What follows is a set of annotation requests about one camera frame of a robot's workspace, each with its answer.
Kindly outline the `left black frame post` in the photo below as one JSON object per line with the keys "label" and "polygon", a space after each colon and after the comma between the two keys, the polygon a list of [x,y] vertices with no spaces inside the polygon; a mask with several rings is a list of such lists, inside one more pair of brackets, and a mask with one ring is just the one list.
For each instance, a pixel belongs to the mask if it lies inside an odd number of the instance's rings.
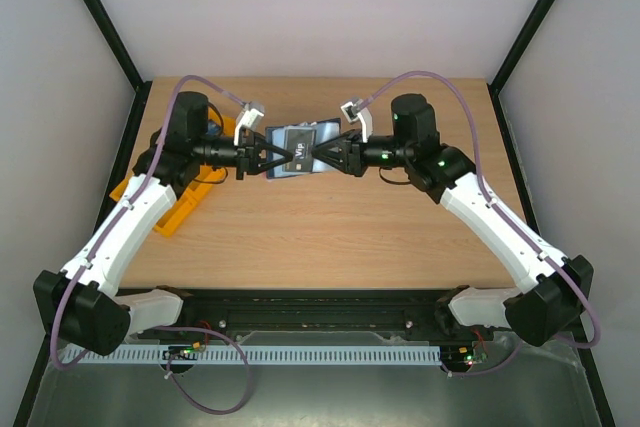
{"label": "left black frame post", "polygon": [[102,0],[82,0],[82,2],[130,86],[135,92],[143,90],[146,82],[139,73]]}

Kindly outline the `blue cards stack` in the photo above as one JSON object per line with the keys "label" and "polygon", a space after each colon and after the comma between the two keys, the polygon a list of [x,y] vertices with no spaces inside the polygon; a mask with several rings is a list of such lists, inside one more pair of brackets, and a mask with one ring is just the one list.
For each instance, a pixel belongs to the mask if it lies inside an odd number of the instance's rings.
{"label": "blue cards stack", "polygon": [[213,119],[208,120],[207,126],[207,135],[208,136],[221,136],[224,132],[224,126],[214,121]]}

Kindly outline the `black frame post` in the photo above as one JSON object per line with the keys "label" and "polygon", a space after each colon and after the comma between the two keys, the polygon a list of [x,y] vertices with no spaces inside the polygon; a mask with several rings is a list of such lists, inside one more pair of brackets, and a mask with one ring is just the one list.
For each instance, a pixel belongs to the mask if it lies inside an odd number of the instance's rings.
{"label": "black frame post", "polygon": [[488,89],[491,98],[500,95],[556,0],[536,0]]}
{"label": "black frame post", "polygon": [[102,0],[82,0],[82,2],[130,86],[135,92],[143,90],[146,82],[139,73]]}

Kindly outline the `black aluminium rail base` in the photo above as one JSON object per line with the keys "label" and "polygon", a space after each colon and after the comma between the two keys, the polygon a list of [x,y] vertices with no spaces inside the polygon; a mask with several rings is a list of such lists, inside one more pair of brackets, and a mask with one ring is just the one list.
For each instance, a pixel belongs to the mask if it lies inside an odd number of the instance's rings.
{"label": "black aluminium rail base", "polygon": [[110,298],[77,287],[64,310],[59,335],[106,355],[131,334],[164,337],[173,327],[189,338],[196,327],[227,335],[267,332],[373,332],[436,346],[470,344],[479,335],[510,331],[541,346],[570,328],[582,309],[562,288],[490,298],[491,290],[179,290],[126,289]]}

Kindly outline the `right black frame post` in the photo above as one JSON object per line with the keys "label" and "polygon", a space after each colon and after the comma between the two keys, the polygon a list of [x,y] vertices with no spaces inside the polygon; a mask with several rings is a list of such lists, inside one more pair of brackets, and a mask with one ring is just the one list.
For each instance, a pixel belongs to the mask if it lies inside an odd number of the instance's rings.
{"label": "right black frame post", "polygon": [[500,95],[556,0],[536,0],[488,89],[491,98]]}

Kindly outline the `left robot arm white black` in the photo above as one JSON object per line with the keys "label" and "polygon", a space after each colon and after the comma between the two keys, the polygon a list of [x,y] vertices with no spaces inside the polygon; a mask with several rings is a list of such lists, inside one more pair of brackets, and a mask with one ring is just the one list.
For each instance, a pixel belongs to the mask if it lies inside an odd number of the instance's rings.
{"label": "left robot arm white black", "polygon": [[59,359],[60,340],[106,356],[133,333],[178,321],[186,299],[179,291],[162,287],[128,296],[118,291],[153,227],[188,193],[202,167],[233,168],[243,178],[291,160],[290,153],[256,133],[264,116],[261,104],[243,105],[230,136],[210,134],[209,107],[202,93],[174,95],[111,213],[59,273],[44,271],[36,278],[34,294],[53,361]]}

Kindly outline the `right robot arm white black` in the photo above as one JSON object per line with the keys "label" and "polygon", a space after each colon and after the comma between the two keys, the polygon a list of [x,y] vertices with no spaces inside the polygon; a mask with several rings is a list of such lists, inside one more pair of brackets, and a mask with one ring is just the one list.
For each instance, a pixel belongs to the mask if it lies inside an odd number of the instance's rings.
{"label": "right robot arm white black", "polygon": [[441,142],[434,108],[423,95],[403,94],[392,101],[389,136],[372,134],[371,114],[362,101],[348,102],[342,110],[360,128],[315,146],[313,157],[354,177],[370,167],[403,169],[410,185],[476,234],[514,282],[511,288],[460,286],[447,293],[436,314],[443,336],[458,338],[471,326],[506,328],[541,346],[580,317],[592,265],[544,241],[489,189],[460,149]]}

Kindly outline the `dark blue card holder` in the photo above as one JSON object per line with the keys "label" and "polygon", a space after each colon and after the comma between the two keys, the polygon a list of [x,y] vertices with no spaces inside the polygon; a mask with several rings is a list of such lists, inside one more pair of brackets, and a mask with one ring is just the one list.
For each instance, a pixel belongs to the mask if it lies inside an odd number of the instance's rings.
{"label": "dark blue card holder", "polygon": [[292,153],[293,159],[270,169],[266,177],[275,180],[333,171],[331,166],[313,157],[312,149],[340,133],[341,121],[338,118],[267,127],[267,142]]}

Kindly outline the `yellow three-compartment bin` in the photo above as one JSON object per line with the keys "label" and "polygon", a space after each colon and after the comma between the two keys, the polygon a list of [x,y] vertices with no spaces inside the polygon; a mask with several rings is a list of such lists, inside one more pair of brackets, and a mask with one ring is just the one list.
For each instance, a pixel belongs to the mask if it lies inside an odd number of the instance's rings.
{"label": "yellow three-compartment bin", "polygon": [[[232,134],[235,120],[223,114],[210,111],[209,119],[224,126],[223,134]],[[157,221],[153,230],[164,237],[171,237],[198,207],[214,185],[223,183],[228,176],[226,168],[213,169],[202,166],[196,178],[186,187],[176,203]]]}

